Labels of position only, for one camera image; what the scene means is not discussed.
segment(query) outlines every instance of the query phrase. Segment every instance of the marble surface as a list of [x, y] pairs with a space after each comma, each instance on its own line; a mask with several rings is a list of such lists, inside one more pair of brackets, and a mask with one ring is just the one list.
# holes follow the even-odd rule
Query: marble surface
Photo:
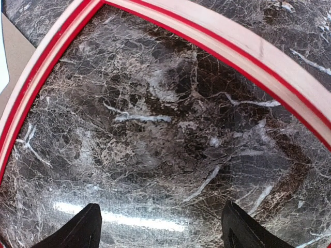
[[[331, 89], [330, 2], [197, 2]], [[7, 0], [5, 14], [37, 45], [69, 3]], [[230, 199], [294, 247], [326, 247], [330, 159], [245, 77], [105, 6], [55, 66], [23, 125], [0, 188], [0, 235], [30, 247], [98, 203], [100, 247], [223, 247], [220, 217]]]

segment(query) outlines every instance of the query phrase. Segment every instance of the wooden frame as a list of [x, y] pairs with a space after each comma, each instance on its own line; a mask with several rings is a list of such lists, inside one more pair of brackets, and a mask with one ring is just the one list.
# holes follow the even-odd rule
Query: wooden frame
[[149, 20], [216, 56], [278, 100], [331, 150], [330, 92], [253, 32], [189, 0], [74, 0], [31, 57], [0, 119], [0, 182], [39, 90], [66, 48], [103, 4]]

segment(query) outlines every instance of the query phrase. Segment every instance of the glossy surface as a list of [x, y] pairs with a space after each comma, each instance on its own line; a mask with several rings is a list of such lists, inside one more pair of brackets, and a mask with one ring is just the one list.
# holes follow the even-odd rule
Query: glossy surface
[[[293, 58], [320, 65], [303, 64], [331, 88], [328, 3], [200, 4], [307, 56]], [[5, 10], [37, 45], [65, 8], [22, 0]], [[0, 234], [29, 247], [98, 203], [101, 247], [219, 247], [231, 199], [289, 244], [326, 247], [329, 162], [303, 125], [233, 69], [103, 7], [22, 128], [0, 189]]]

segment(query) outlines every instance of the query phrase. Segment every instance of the dark marble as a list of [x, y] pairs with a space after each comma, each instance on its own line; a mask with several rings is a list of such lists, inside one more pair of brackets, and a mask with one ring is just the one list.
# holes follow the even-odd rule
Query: dark marble
[[[290, 3], [199, 1], [330, 89], [331, 4]], [[37, 45], [67, 5], [10, 0], [6, 14]], [[326, 247], [330, 159], [245, 77], [162, 28], [103, 7], [23, 125], [0, 188], [0, 234], [30, 247], [98, 203], [100, 247], [222, 247], [230, 199], [289, 244]]]

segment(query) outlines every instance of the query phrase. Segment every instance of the red edge trim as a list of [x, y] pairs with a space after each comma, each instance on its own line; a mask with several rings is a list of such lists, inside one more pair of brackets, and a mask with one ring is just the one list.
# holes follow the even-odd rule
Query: red edge trim
[[[50, 43], [47, 45], [47, 47], [45, 48], [44, 52], [42, 53], [42, 55], [40, 56], [40, 58], [38, 59], [38, 61], [36, 62], [36, 64], [34, 65], [31, 73], [29, 74], [28, 78], [26, 79], [18, 97], [17, 97], [17, 101], [15, 102], [15, 104], [13, 105], [13, 108], [10, 111], [9, 117], [6, 121], [2, 136], [0, 138], [0, 151], [2, 150], [3, 145], [5, 144], [5, 140], [7, 137], [7, 134], [9, 132], [10, 126], [13, 122], [13, 119], [15, 117], [15, 113], [17, 112], [21, 101], [27, 91], [27, 89], [29, 88], [30, 82], [33, 79], [33, 77], [36, 75], [36, 73], [38, 72], [39, 68], [41, 67], [41, 65], [43, 64], [43, 62], [45, 61], [45, 59], [48, 57], [49, 53], [52, 51], [53, 47], [55, 46], [55, 44], [57, 43], [57, 41], [60, 39], [61, 35], [64, 33], [64, 31], [71, 25], [71, 23], [75, 20], [75, 18], [82, 12], [82, 10], [87, 7], [89, 4], [91, 3], [91, 1], [83, 1], [77, 8], [76, 10], [70, 15], [70, 17], [65, 21], [65, 23], [62, 25], [62, 27], [56, 32], [56, 34], [54, 35], [54, 37], [52, 38], [52, 40], [50, 41]], [[63, 53], [65, 52], [65, 50], [68, 48], [68, 46], [71, 44], [71, 42], [73, 41], [73, 39], [77, 36], [77, 34], [81, 31], [81, 29], [86, 25], [86, 23], [92, 18], [92, 16], [103, 6], [103, 2], [99, 2], [96, 7], [94, 9], [92, 9], [92, 11], [84, 18], [84, 20], [78, 25], [78, 27], [75, 29], [75, 31], [70, 35], [70, 37], [68, 38], [68, 40], [65, 42], [65, 44], [61, 47], [61, 49], [59, 50], [59, 52], [57, 53], [57, 55], [54, 57], [54, 59], [52, 60], [52, 62], [50, 63], [50, 65], [47, 67], [45, 73], [42, 75], [40, 81], [38, 82], [38, 85], [36, 87], [36, 90], [33, 92], [33, 94], [31, 95], [31, 97], [29, 98], [29, 101], [26, 105], [26, 107], [24, 108], [24, 112], [22, 114], [22, 116], [20, 117], [19, 123], [18, 125], [15, 127], [15, 131], [13, 134], [13, 137], [10, 140], [10, 144], [8, 149], [5, 151], [6, 155], [5, 155], [5, 159], [4, 159], [4, 164], [2, 165], [2, 168], [0, 170], [0, 185], [2, 182], [2, 178], [4, 176], [5, 173], [5, 167], [6, 164], [8, 163], [8, 159], [11, 153], [11, 150], [14, 146], [16, 137], [18, 136], [20, 129], [23, 125], [24, 119], [27, 116], [27, 113], [29, 112], [32, 104], [34, 103], [37, 95], [39, 94], [39, 91], [41, 89], [41, 87], [43, 86], [43, 84], [45, 83], [47, 77], [49, 76], [49, 74], [51, 73], [51, 71], [53, 70], [53, 67], [55, 66], [55, 64], [57, 63], [57, 61], [61, 58], [61, 56], [63, 55]]]
[[[289, 91], [291, 91], [293, 94], [295, 94], [308, 108], [310, 108], [323, 122], [324, 124], [331, 130], [331, 122], [326, 118], [326, 116], [324, 116], [308, 99], [306, 99], [303, 95], [300, 94], [299, 91], [297, 91], [290, 83], [288, 83], [286, 80], [284, 80], [280, 75], [278, 75], [276, 72], [274, 72], [272, 69], [270, 69], [269, 67], [267, 67], [265, 64], [263, 64], [262, 62], [260, 62], [259, 60], [257, 60], [256, 58], [254, 58], [253, 56], [251, 56], [250, 54], [248, 54], [247, 52], [245, 52], [244, 50], [242, 50], [241, 48], [237, 47], [236, 45], [232, 44], [231, 42], [225, 40], [224, 38], [218, 36], [217, 34], [213, 33], [212, 31], [194, 23], [191, 22], [177, 14], [174, 14], [170, 11], [167, 11], [165, 9], [162, 9], [160, 7], [154, 6], [152, 4], [146, 3], [146, 2], [142, 2], [140, 0], [131, 0], [134, 3], [140, 4], [142, 6], [145, 6], [147, 8], [156, 10], [158, 12], [161, 12], [167, 16], [170, 16], [172, 18], [175, 18], [209, 36], [211, 36], [212, 38], [218, 40], [219, 42], [223, 43], [224, 45], [228, 46], [229, 48], [235, 50], [236, 52], [242, 54], [243, 56], [245, 56], [247, 59], [249, 59], [250, 61], [252, 61], [254, 64], [256, 64], [257, 66], [259, 66], [261, 69], [263, 69], [265, 72], [267, 72], [268, 74], [270, 74], [271, 76], [273, 76], [274, 78], [276, 78], [281, 84], [283, 84]], [[277, 101], [279, 101], [288, 111], [290, 111], [292, 114], [294, 114], [298, 120], [300, 120], [330, 151], [331, 151], [331, 145], [328, 144], [328, 142], [298, 113], [296, 112], [294, 109], [292, 109], [288, 104], [286, 104], [278, 95], [276, 95], [273, 91], [271, 91], [269, 88], [267, 88], [265, 85], [263, 85], [260, 81], [258, 81], [257, 79], [255, 79], [252, 75], [248, 74], [246, 71], [244, 71], [243, 69], [241, 69], [240, 67], [238, 67], [237, 65], [233, 64], [231, 61], [227, 60], [226, 58], [224, 58], [222, 55], [218, 54], [217, 52], [215, 52], [214, 50], [206, 47], [205, 45], [201, 44], [200, 42], [188, 37], [187, 35], [163, 24], [160, 23], [150, 17], [147, 17], [145, 15], [142, 15], [140, 13], [137, 13], [133, 10], [127, 9], [125, 7], [119, 6], [117, 4], [114, 3], [109, 3], [104, 1], [105, 4], [114, 6], [116, 8], [122, 9], [126, 12], [132, 13], [135, 16], [139, 16], [145, 20], [148, 20], [152, 23], [157, 24], [160, 27], [163, 27], [167, 30], [169, 30], [170, 32], [177, 34], [178, 36], [186, 39], [187, 41], [190, 41], [191, 43], [199, 46], [200, 48], [204, 49], [205, 51], [209, 52], [210, 54], [214, 55], [215, 57], [217, 57], [219, 60], [221, 60], [222, 62], [226, 63], [227, 65], [231, 66], [233, 69], [237, 70], [238, 72], [240, 72], [242, 75], [244, 75], [245, 77], [247, 77], [249, 80], [253, 81], [256, 85], [258, 85], [261, 89], [263, 89], [265, 92], [267, 92], [271, 97], [273, 97], [274, 99], [276, 99]]]

